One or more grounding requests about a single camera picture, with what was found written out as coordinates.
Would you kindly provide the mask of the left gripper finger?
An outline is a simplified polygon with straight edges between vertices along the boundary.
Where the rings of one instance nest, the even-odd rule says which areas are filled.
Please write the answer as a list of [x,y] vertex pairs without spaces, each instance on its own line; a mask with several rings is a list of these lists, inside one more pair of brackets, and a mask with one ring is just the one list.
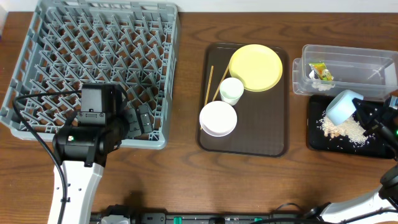
[[150,115],[150,108],[147,104],[140,105],[138,107],[139,117],[141,121],[141,129],[142,132],[147,134],[153,131],[152,123],[151,123],[151,115]]
[[135,109],[124,110],[125,118],[129,124],[127,138],[135,138],[141,135],[141,127]]

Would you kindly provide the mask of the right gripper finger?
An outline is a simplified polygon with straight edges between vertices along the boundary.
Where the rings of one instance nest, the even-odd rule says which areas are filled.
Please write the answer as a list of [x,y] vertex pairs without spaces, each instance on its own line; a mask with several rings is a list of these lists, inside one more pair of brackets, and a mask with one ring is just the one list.
[[354,98],[352,100],[354,107],[356,109],[380,109],[383,108],[382,103],[377,103],[377,102],[372,102],[372,101],[366,101],[366,100],[360,100],[358,98]]
[[372,125],[373,111],[367,108],[359,107],[356,109],[356,117],[360,125],[365,130],[370,130]]

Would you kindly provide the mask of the rice food scraps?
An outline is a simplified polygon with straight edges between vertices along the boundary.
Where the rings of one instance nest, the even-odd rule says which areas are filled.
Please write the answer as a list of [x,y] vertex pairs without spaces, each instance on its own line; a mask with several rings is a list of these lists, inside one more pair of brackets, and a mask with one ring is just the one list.
[[355,146],[363,146],[369,142],[369,138],[363,134],[365,130],[354,120],[353,116],[336,126],[324,115],[323,118],[316,121],[316,127],[323,131],[324,137],[328,139],[338,138],[342,140],[342,138],[347,138]]

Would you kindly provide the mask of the light blue bowl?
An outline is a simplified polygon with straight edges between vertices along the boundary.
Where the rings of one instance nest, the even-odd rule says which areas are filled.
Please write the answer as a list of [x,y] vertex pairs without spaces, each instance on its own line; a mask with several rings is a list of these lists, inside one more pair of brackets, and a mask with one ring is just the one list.
[[363,100],[364,96],[351,90],[344,90],[339,93],[327,106],[325,114],[335,125],[344,123],[355,111],[353,100]]

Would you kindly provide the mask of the white tissue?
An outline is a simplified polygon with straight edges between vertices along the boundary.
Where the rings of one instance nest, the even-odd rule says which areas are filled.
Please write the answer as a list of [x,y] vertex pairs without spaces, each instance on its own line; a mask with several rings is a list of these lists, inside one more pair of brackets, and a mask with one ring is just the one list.
[[311,71],[309,73],[309,77],[313,82],[312,87],[314,89],[317,89],[318,91],[328,91],[335,87],[335,85],[332,84],[322,83],[322,81],[318,78],[317,74],[314,71]]

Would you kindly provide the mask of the green orange snack wrapper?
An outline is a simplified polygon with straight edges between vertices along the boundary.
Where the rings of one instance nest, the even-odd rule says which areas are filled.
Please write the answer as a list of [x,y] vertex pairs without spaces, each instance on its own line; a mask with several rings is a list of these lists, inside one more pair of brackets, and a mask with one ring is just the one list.
[[311,69],[317,74],[319,79],[324,81],[333,81],[333,75],[327,69],[326,64],[323,62],[309,63]]

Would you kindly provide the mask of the white cup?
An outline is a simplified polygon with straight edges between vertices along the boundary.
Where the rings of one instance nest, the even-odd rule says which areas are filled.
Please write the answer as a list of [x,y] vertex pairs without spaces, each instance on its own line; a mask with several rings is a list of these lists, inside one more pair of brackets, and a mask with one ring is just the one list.
[[220,94],[221,100],[234,106],[243,95],[243,83],[237,78],[227,78],[221,82]]

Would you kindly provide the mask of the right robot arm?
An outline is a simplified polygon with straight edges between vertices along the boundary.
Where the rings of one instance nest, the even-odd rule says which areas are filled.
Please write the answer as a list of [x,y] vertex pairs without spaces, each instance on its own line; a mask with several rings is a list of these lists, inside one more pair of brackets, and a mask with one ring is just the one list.
[[[336,96],[326,108],[326,116],[339,124],[355,114],[364,134],[384,141],[397,155],[397,97],[390,96],[382,106],[346,91]],[[327,203],[314,212],[327,223],[381,223],[397,221],[397,166],[380,179],[381,185],[370,193],[338,203]]]

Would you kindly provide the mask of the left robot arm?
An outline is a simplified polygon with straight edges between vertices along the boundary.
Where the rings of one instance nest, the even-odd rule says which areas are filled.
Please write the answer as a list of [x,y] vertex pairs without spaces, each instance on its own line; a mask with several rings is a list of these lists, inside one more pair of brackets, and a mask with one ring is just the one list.
[[52,140],[56,163],[49,223],[89,223],[107,156],[122,141],[144,133],[143,116],[128,109],[126,90],[118,84],[86,83],[81,108]]

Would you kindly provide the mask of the black waste tray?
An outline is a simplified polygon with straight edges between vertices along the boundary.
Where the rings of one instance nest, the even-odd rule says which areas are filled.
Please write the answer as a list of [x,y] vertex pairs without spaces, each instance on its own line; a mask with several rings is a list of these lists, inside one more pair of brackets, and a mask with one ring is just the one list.
[[381,159],[393,159],[393,151],[375,136],[370,136],[365,143],[357,144],[349,140],[348,136],[331,138],[325,136],[322,130],[322,119],[325,110],[333,100],[332,96],[313,95],[307,108],[307,146],[316,151],[338,152],[356,156],[367,156]]

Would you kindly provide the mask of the clear plastic bin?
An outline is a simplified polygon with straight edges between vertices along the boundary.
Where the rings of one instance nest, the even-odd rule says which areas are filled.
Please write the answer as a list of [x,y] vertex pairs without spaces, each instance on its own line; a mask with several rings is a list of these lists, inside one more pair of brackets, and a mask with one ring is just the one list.
[[[328,91],[312,87],[309,63],[323,62],[333,75],[335,85]],[[391,50],[305,45],[302,56],[293,61],[292,89],[297,95],[336,96],[352,90],[369,101],[384,101],[397,91],[397,52]]]

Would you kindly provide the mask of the left wooden chopstick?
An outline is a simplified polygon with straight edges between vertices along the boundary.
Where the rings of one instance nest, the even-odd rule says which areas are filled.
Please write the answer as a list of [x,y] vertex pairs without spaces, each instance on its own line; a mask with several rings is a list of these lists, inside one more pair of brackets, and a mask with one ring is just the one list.
[[211,66],[211,70],[210,70],[210,75],[209,75],[209,80],[208,80],[208,84],[207,84],[207,88],[206,88],[206,95],[205,95],[205,102],[203,105],[203,108],[207,105],[208,103],[208,96],[210,93],[210,87],[211,87],[211,81],[212,81],[212,76],[213,76],[213,70],[214,70],[214,65]]

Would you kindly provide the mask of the wooden chopstick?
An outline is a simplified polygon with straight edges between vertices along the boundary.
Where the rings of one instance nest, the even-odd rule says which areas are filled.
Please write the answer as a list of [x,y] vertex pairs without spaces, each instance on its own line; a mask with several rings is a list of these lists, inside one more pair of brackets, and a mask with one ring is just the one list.
[[217,87],[217,89],[216,89],[216,92],[215,92],[215,94],[214,94],[214,96],[213,96],[212,101],[215,101],[215,100],[216,100],[216,97],[218,96],[218,93],[219,93],[219,91],[220,91],[221,83],[222,83],[222,82],[224,81],[224,79],[226,78],[226,75],[228,74],[228,72],[229,72],[229,64],[227,65],[227,67],[226,67],[226,69],[225,69],[225,71],[224,71],[224,74],[223,74],[223,76],[222,76],[222,78],[221,78],[221,80],[220,80],[220,82],[219,82],[219,85],[218,85],[218,87]]
[[205,102],[203,105],[203,108],[207,105],[208,103],[208,96],[210,93],[210,87],[211,87],[211,81],[212,81],[212,76],[213,76],[213,70],[214,70],[214,65],[211,66],[211,70],[210,70],[210,75],[209,75],[209,80],[208,80],[208,84],[207,84],[207,88],[206,88],[206,95],[205,95]]

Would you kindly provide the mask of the grey plastic dish rack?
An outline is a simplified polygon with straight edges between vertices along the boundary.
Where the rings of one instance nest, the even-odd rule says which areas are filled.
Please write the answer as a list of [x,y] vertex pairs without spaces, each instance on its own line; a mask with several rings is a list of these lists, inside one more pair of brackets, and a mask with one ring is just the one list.
[[163,149],[169,140],[178,58],[176,5],[137,1],[39,1],[1,106],[13,136],[46,140],[80,109],[85,83],[115,83],[127,108],[148,107],[145,134],[122,147]]

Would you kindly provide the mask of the yellow plate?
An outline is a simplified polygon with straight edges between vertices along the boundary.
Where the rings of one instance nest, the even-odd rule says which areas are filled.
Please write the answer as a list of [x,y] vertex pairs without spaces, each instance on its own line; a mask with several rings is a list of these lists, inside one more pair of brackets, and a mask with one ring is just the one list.
[[229,61],[231,77],[239,79],[248,91],[266,91],[282,78],[280,57],[269,47],[249,44],[240,47]]

